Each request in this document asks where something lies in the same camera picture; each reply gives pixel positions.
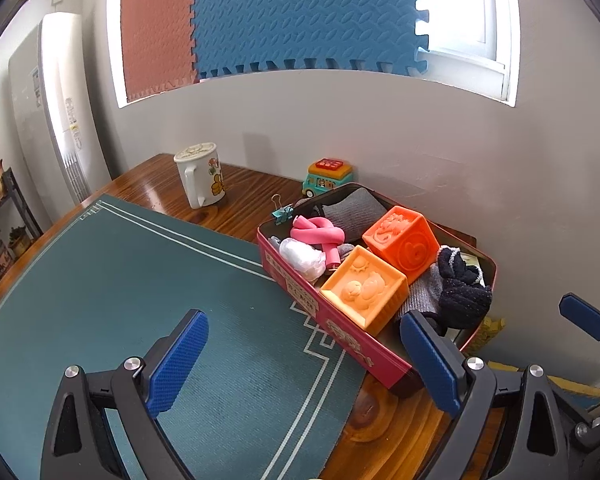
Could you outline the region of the navy black sock ball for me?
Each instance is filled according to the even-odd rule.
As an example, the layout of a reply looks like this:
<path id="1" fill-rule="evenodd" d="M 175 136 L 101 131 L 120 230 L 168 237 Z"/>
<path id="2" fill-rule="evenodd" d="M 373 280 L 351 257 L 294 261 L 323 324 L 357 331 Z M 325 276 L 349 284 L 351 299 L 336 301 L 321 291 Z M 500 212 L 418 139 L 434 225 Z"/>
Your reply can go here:
<path id="1" fill-rule="evenodd" d="M 475 327 L 492 304 L 492 290 L 482 284 L 481 269 L 466 263 L 460 248 L 446 245 L 439 249 L 437 268 L 442 286 L 438 305 L 443 323 L 453 330 Z"/>

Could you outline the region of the grey ribbed sock bundle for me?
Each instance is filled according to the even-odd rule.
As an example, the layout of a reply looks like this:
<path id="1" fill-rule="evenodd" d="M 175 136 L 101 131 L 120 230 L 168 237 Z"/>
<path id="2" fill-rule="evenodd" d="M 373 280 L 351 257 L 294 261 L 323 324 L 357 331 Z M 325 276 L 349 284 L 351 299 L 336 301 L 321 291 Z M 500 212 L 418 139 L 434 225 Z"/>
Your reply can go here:
<path id="1" fill-rule="evenodd" d="M 442 277 L 438 266 L 434 263 L 408 286 L 408 296 L 399 309 L 398 318 L 403 318 L 408 312 L 417 311 L 425 318 L 441 324 L 442 316 L 439 306 L 441 294 Z"/>

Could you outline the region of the light orange toy cube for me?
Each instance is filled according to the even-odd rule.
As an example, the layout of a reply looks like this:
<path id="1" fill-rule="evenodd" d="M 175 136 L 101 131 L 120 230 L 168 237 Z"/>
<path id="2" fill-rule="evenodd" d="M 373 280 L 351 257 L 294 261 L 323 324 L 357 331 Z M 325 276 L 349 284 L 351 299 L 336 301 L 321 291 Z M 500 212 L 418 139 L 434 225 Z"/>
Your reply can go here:
<path id="1" fill-rule="evenodd" d="M 394 266 L 355 246 L 320 293 L 360 330 L 377 336 L 404 304 L 408 283 Z"/>

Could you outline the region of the dark orange toy cube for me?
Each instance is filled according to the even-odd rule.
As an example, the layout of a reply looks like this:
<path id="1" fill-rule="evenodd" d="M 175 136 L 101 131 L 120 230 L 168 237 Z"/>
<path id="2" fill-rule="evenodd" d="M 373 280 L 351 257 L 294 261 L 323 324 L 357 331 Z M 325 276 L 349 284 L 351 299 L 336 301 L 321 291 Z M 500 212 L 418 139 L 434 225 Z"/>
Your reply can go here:
<path id="1" fill-rule="evenodd" d="M 362 235 L 368 249 L 414 283 L 437 261 L 440 244 L 418 211 L 393 206 Z"/>

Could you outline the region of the grey yellow sock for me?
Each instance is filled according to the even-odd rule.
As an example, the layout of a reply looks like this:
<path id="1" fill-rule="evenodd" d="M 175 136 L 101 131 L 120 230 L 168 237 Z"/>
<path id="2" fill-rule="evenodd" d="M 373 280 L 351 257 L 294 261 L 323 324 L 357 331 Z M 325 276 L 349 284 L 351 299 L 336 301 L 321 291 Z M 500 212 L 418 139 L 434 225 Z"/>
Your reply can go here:
<path id="1" fill-rule="evenodd" d="M 349 243 L 344 243 L 341 244 L 337 247 L 338 250 L 338 255 L 340 257 L 341 260 L 347 258 L 347 256 L 350 254 L 350 252 L 352 252 L 352 250 L 355 248 L 354 245 L 349 244 Z"/>

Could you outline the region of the white fluffy sock ball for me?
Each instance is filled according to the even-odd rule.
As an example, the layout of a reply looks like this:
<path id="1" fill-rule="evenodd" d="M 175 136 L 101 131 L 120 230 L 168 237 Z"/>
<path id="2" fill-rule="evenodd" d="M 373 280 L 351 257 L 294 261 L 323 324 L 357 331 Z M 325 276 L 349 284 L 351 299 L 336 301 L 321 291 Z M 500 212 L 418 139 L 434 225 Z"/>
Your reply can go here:
<path id="1" fill-rule="evenodd" d="M 287 237 L 280 242 L 279 255 L 302 278 L 310 283 L 317 281 L 326 272 L 326 256 L 311 245 Z"/>

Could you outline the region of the grey black sock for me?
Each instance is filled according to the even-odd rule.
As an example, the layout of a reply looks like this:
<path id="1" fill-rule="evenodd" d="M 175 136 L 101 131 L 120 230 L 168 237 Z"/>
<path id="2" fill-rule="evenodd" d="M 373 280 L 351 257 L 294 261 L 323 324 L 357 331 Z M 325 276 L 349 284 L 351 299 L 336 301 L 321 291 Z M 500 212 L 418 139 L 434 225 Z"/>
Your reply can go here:
<path id="1" fill-rule="evenodd" d="M 357 188 L 346 198 L 332 205 L 323 205 L 323 216 L 343 230 L 344 241 L 353 243 L 387 212 L 366 188 Z"/>

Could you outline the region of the teal table mat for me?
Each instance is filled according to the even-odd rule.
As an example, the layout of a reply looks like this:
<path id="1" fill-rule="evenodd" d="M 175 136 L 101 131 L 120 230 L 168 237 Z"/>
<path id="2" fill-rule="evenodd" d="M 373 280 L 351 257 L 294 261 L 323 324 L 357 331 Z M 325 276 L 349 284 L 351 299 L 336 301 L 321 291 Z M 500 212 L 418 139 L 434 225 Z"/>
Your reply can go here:
<path id="1" fill-rule="evenodd" d="M 40 473 L 65 369 L 142 356 L 183 315 L 204 350 L 159 422 L 198 479 L 315 479 L 362 367 L 264 272 L 258 248 L 105 196 L 72 220 L 0 302 L 0 453 Z"/>

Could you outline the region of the black metal shelf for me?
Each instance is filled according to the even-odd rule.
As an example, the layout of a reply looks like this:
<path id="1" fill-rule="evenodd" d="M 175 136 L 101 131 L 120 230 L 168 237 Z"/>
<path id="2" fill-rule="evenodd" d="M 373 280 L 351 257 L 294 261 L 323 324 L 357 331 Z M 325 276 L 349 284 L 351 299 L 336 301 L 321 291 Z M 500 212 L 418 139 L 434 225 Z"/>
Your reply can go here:
<path id="1" fill-rule="evenodd" d="M 24 197 L 12 168 L 4 171 L 3 183 L 4 197 L 0 200 L 0 237 L 8 248 L 10 230 L 16 226 L 25 226 L 31 237 L 32 246 L 42 236 L 43 230 Z M 10 250 L 9 252 L 15 264 L 18 259 L 15 259 Z"/>

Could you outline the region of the red tin box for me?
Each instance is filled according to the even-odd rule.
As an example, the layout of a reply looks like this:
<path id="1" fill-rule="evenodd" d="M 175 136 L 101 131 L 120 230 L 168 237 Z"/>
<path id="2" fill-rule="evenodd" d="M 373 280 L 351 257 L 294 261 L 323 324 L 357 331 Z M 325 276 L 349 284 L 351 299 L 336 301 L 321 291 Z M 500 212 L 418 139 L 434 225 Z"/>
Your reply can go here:
<path id="1" fill-rule="evenodd" d="M 314 207 L 339 203 L 357 188 L 365 188 L 387 209 L 400 205 L 392 198 L 366 188 L 365 185 L 349 182 L 294 206 L 294 212 L 306 214 L 314 211 Z M 458 247 L 464 254 L 474 255 L 478 259 L 486 285 L 494 286 L 498 266 L 490 256 L 475 246 L 474 238 L 439 223 L 430 220 L 428 222 L 439 243 Z M 318 328 L 331 336 L 390 392 L 399 398 L 408 398 L 421 389 L 423 385 L 419 374 L 407 361 L 407 354 L 400 343 L 400 337 L 396 336 L 391 328 L 392 325 L 386 326 L 385 331 L 381 333 L 385 339 L 377 339 L 364 332 L 279 255 L 278 250 L 270 243 L 270 237 L 276 236 L 283 240 L 288 236 L 290 229 L 289 222 L 276 226 L 274 220 L 266 220 L 257 228 L 257 242 L 264 270 L 296 300 L 301 313 L 309 315 L 311 320 L 317 322 Z"/>

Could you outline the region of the white cartoon mug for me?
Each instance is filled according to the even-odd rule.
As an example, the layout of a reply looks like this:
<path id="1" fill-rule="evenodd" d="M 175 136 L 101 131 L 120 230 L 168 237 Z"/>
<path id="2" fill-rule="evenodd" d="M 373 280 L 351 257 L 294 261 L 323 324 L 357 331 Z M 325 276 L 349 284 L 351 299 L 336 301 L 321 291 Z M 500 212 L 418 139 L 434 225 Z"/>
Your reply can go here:
<path id="1" fill-rule="evenodd" d="M 173 157 L 189 206 L 200 209 L 216 204 L 225 196 L 218 147 L 202 142 L 184 148 Z"/>

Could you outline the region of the teal binder clip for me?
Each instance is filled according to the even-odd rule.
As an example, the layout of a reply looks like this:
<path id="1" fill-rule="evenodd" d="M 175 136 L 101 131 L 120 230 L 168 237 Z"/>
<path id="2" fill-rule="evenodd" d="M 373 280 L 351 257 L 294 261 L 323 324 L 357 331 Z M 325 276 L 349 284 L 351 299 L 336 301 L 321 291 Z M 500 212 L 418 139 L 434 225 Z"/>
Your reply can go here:
<path id="1" fill-rule="evenodd" d="M 291 204 L 283 205 L 282 196 L 275 193 L 271 197 L 272 203 L 274 204 L 274 210 L 272 211 L 272 217 L 276 226 L 288 222 L 294 218 L 294 206 Z"/>

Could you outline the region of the teal toy bus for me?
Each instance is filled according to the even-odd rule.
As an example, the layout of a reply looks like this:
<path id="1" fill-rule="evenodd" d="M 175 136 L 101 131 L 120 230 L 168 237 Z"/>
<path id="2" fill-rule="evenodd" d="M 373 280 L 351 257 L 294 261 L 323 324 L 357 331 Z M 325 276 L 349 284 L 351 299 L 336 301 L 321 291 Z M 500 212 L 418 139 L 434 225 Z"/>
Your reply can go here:
<path id="1" fill-rule="evenodd" d="M 353 180 L 353 167 L 344 160 L 323 157 L 312 162 L 302 183 L 302 195 L 306 198 L 326 193 Z"/>

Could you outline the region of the white standing air conditioner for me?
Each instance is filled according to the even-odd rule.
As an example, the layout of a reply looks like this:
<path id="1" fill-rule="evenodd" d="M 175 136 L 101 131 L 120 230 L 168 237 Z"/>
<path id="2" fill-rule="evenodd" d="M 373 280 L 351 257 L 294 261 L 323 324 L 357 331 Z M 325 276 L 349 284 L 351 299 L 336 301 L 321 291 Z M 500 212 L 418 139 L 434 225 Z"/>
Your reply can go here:
<path id="1" fill-rule="evenodd" d="M 42 18 L 8 62 L 24 161 L 53 222 L 111 181 L 88 97 L 79 14 Z"/>

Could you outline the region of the blue foam mat tile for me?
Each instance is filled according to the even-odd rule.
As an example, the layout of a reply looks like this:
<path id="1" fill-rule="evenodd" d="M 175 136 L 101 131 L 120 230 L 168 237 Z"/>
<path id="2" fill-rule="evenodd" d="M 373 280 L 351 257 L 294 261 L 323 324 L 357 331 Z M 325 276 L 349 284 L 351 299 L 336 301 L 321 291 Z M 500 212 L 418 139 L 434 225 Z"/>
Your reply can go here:
<path id="1" fill-rule="evenodd" d="M 425 73 L 417 0 L 192 0 L 202 79 L 267 70 Z"/>

